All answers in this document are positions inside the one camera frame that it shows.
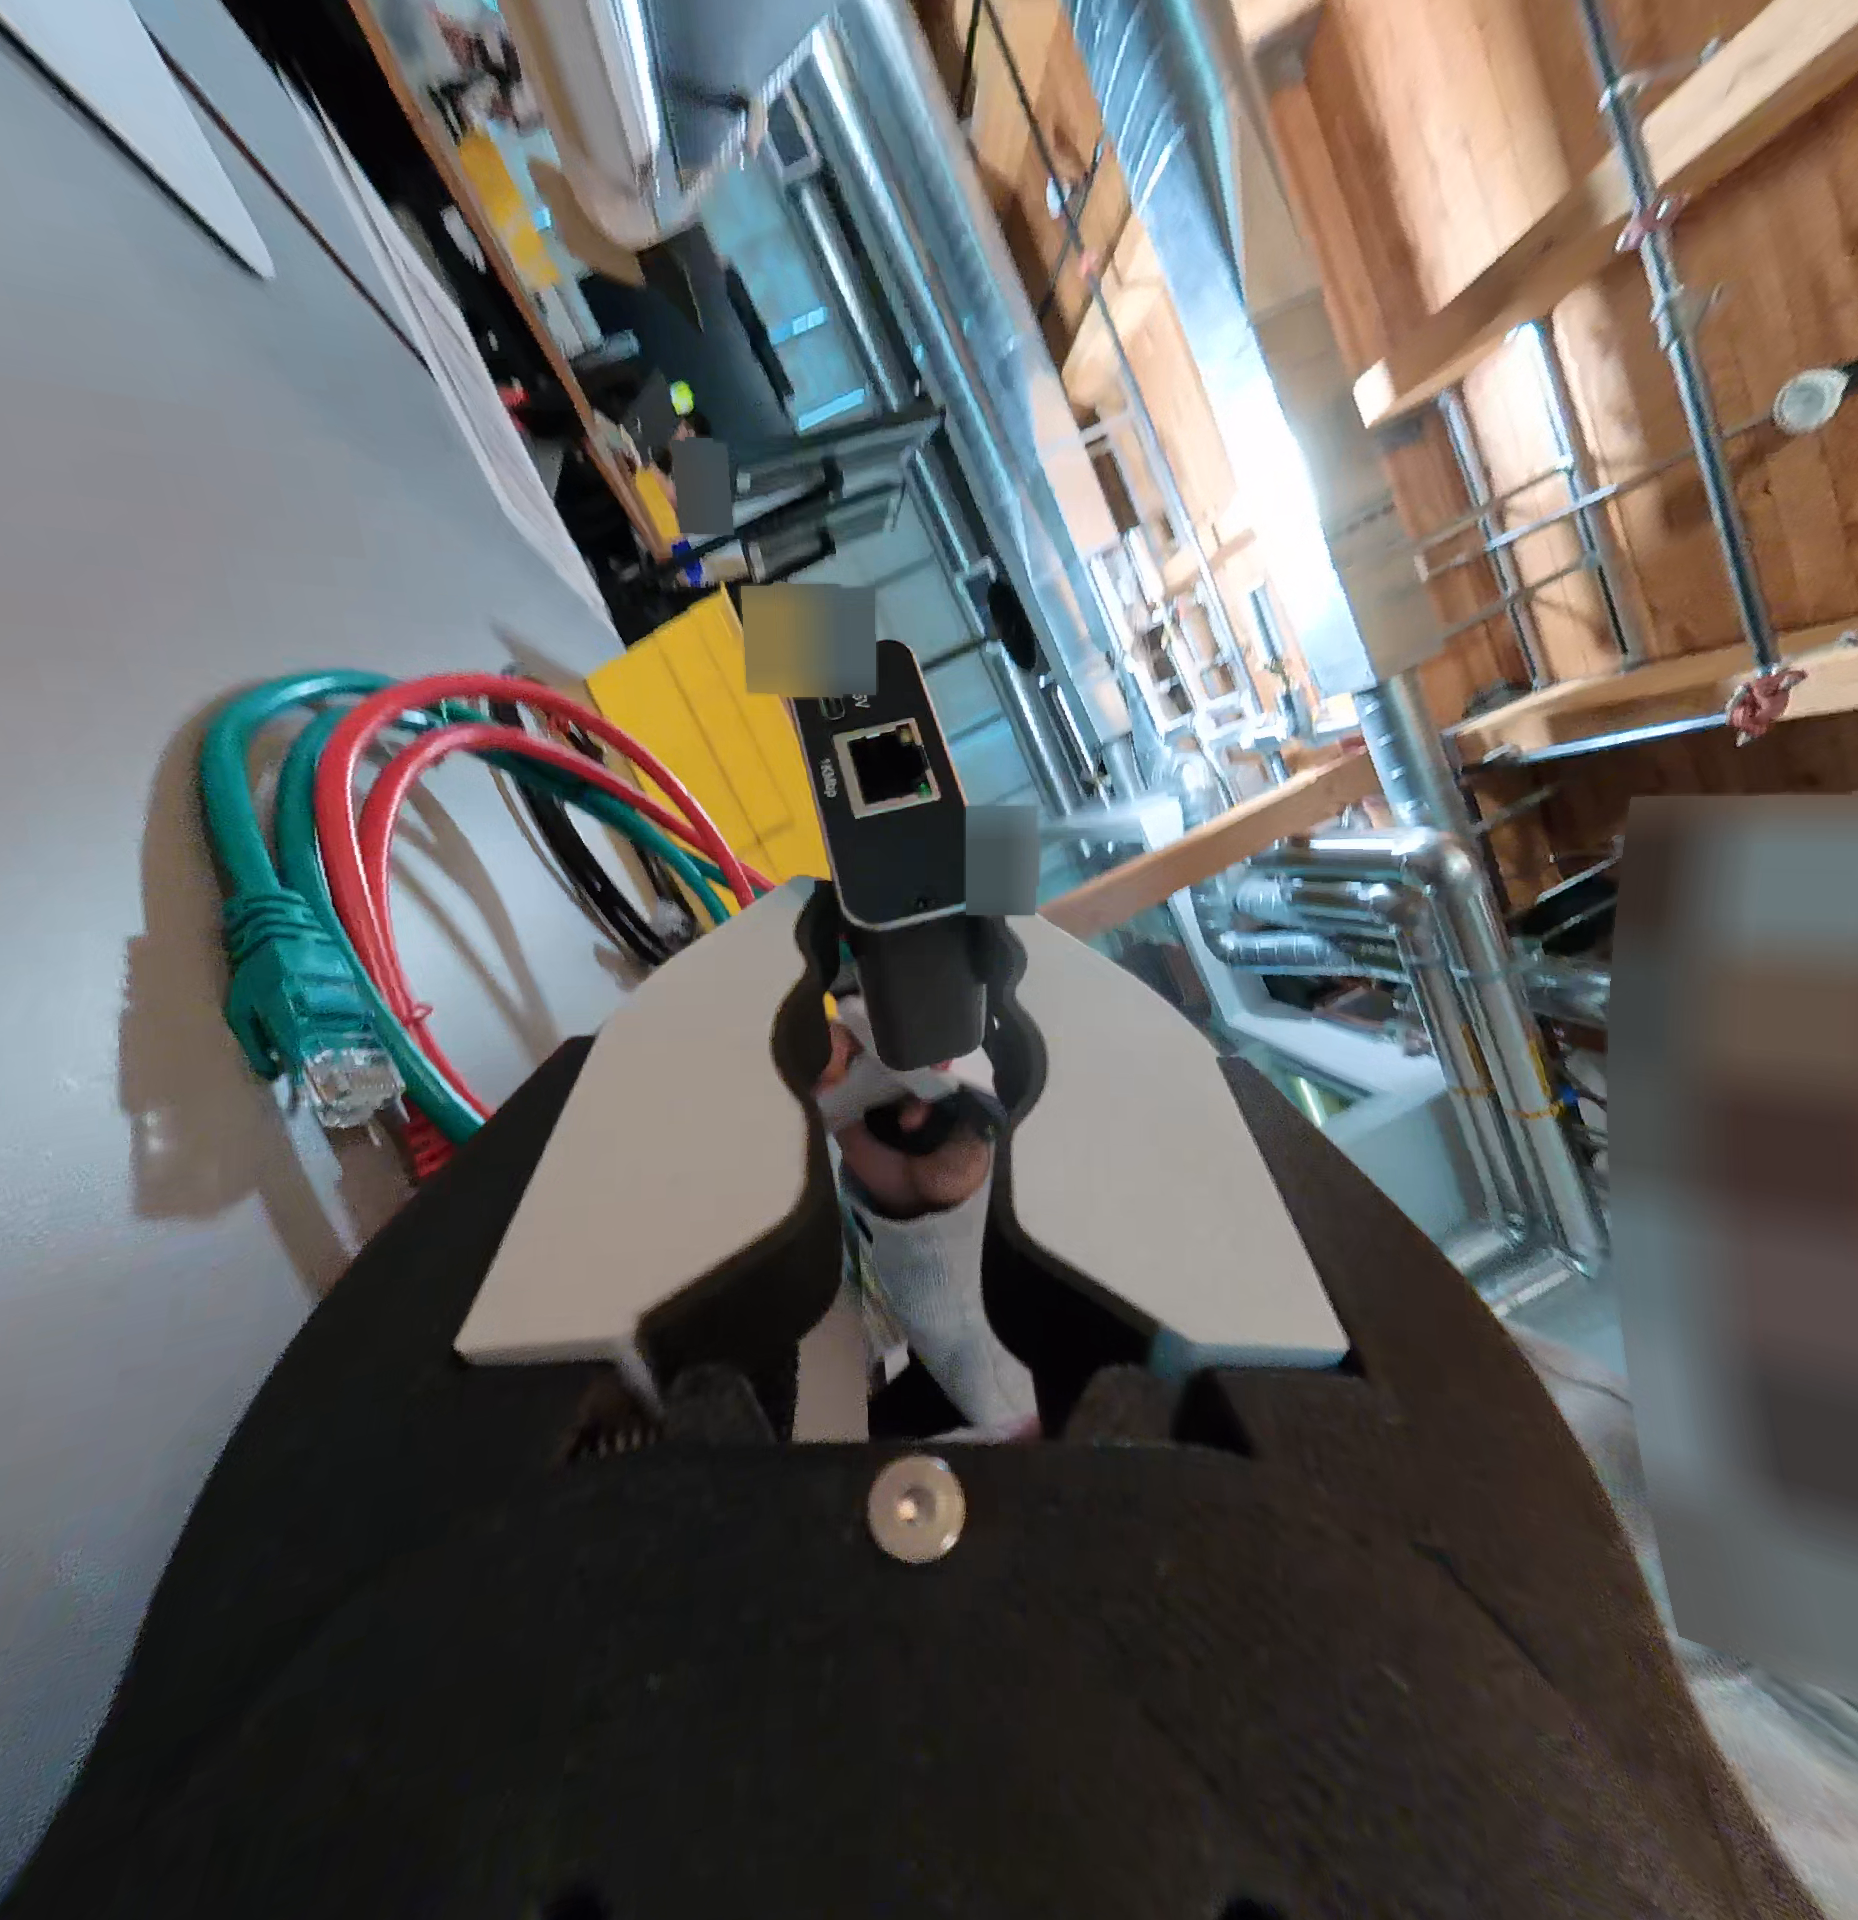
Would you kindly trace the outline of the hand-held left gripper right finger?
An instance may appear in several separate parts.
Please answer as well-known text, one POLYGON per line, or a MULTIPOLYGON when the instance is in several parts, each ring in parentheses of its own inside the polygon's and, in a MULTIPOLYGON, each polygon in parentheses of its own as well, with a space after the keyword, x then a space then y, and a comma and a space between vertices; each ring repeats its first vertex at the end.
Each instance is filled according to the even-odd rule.
POLYGON ((983 1241, 990 1331, 1063 1426, 1102 1371, 1333 1374, 1350 1334, 1226 1060, 1042 917, 983 923, 1004 1133, 983 1241))

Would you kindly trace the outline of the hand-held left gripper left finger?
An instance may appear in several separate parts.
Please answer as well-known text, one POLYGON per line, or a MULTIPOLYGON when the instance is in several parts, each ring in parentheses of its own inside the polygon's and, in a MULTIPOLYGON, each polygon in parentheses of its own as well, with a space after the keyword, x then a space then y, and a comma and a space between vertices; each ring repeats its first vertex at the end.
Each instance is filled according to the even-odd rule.
POLYGON ((726 1365, 846 1438, 846 1250, 816 1111, 837 899, 776 887, 597 1033, 456 1335, 477 1367, 606 1360, 659 1404, 726 1365))

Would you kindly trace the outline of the black network splitter box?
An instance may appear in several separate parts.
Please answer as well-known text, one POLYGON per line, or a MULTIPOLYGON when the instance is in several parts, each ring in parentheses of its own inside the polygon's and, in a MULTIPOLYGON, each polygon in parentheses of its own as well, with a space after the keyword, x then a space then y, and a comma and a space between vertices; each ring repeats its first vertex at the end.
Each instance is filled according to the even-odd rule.
POLYGON ((877 1056, 947 1069, 986 1044, 1006 925, 972 897, 968 810, 919 656, 881 637, 870 688, 790 708, 877 1056))

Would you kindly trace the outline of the yellow plastic bin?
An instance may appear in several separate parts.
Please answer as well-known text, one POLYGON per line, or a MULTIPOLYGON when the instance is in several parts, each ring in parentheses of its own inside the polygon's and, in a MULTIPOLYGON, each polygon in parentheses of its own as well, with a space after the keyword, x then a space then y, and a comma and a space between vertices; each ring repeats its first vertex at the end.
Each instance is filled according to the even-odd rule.
POLYGON ((593 705, 664 760, 739 860, 771 882, 828 876, 788 708, 745 688, 735 595, 714 589, 585 676, 593 705))

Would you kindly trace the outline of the person's right forearm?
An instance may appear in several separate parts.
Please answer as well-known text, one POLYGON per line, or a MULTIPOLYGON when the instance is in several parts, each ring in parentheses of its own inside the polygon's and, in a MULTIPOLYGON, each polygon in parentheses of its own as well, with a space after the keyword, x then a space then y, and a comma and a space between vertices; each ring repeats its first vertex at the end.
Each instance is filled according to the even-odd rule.
POLYGON ((983 1296, 988 1190, 912 1218, 858 1212, 858 1223, 885 1313, 964 1426, 1032 1430, 1032 1376, 990 1329, 983 1296))

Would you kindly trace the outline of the person's right hand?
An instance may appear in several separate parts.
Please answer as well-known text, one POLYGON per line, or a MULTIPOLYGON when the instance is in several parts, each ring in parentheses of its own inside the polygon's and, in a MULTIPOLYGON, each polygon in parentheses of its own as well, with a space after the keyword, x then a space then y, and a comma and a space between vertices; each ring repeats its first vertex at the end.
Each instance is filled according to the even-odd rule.
POLYGON ((852 1181, 891 1218, 952 1212, 990 1181, 993 1145, 973 1131, 956 1131, 934 1149, 914 1155, 858 1122, 837 1135, 837 1145, 852 1181))

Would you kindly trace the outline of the wooden ceiling beam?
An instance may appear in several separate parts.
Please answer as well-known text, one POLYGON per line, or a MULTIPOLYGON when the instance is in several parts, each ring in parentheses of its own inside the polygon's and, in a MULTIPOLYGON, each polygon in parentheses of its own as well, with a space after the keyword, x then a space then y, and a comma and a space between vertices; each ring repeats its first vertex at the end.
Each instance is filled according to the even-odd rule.
POLYGON ((1289 780, 1229 804, 1215 820, 1181 831, 1164 846, 1089 877, 1048 899, 1039 916, 1078 939, 1108 934, 1254 853, 1312 833, 1350 804, 1370 802, 1380 791, 1371 755, 1347 748, 1289 780))

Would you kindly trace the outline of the white paper sheet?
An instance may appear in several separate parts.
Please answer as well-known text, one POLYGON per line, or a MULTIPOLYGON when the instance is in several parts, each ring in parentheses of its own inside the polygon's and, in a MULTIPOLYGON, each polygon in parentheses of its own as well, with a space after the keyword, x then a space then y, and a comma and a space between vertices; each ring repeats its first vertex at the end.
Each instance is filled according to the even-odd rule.
POLYGON ((397 332, 410 340, 426 367, 436 391, 456 423, 468 455, 485 473, 502 513, 525 542, 550 565, 572 595, 609 625, 609 607, 595 572, 567 531, 534 452, 507 411, 487 371, 477 340, 461 303, 432 262, 416 250, 404 227, 377 195, 360 164, 341 142, 336 126, 297 92, 290 101, 311 134, 348 213, 364 238, 364 250, 382 277, 397 332))

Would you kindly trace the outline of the brown background desk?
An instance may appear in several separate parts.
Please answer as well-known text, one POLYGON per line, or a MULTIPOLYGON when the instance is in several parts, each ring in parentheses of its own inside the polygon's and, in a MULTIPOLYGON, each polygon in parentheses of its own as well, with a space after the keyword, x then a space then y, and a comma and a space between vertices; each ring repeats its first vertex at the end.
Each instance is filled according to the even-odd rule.
POLYGON ((529 354, 527 367, 534 369, 534 374, 527 375, 529 393, 550 395, 555 390, 562 391, 562 416, 575 424, 575 445, 585 452, 588 465, 599 473, 602 484, 627 516, 630 538, 651 561, 671 561, 672 547, 661 534, 654 516, 648 513, 645 497, 632 484, 635 467, 606 442, 597 411, 585 395, 570 357, 562 352, 558 336, 550 332, 538 294, 522 280, 501 229, 489 219, 485 200, 475 195, 475 188, 447 137, 442 119, 411 89, 377 9, 367 2, 351 2, 348 9, 367 52, 377 61, 392 96, 403 110, 422 155, 437 176, 442 192, 450 203, 458 208, 463 223, 473 234, 489 279, 507 303, 512 324, 516 333, 520 333, 529 354))

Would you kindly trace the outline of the small yellow bin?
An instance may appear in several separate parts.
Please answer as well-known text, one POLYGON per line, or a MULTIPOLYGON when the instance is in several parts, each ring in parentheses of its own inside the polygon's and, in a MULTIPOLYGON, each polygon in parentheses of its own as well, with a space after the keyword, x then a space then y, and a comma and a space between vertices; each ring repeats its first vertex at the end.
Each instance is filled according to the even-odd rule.
POLYGON ((473 126, 456 137, 456 155, 516 277, 534 294, 555 292, 564 282, 564 270, 550 248, 554 219, 534 184, 534 152, 522 137, 473 126))

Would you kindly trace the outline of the cluster of silver duct pipes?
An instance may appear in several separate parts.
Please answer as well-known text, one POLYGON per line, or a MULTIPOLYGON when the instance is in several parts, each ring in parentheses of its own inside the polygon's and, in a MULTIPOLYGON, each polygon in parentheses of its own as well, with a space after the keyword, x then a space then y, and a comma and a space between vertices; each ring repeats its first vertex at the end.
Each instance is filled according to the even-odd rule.
MULTIPOLYGON (((1352 532, 1329 532, 1324 487, 1352 470, 1302 407, 1302 348, 1316 289, 1276 301, 1257 289, 1279 238, 1296 238, 1280 188, 1274 210, 1244 200, 1253 173, 1245 109, 1209 59, 1199 5, 1063 5, 1086 59, 1102 130, 1128 188, 1145 262, 1161 277, 1190 361, 1183 386, 1222 445, 1253 555, 1284 634, 1328 697, 1350 697, 1396 828, 1359 853, 1341 833, 1274 853, 1253 897, 1284 926, 1353 958, 1389 945, 1421 995, 1452 1083, 1490 1223, 1511 1245, 1490 1274, 1517 1299, 1517 1261, 1599 1271, 1609 1228, 1551 1095, 1532 972, 1511 941, 1473 846, 1454 767, 1411 682, 1389 652, 1383 570, 1352 532)), ((1063 377, 964 146, 912 5, 648 5, 668 137, 697 115, 767 117, 809 142, 816 171, 794 174, 794 220, 828 286, 846 299, 858 352, 878 381, 903 364, 942 409, 945 465, 975 507, 998 581, 1038 644, 1032 667, 1004 666, 1010 705, 1047 748, 1076 750, 1125 797, 1140 793, 1134 672, 1117 661, 1113 604, 1093 558, 1111 540, 1076 532, 1063 481, 1090 473, 1063 377)))

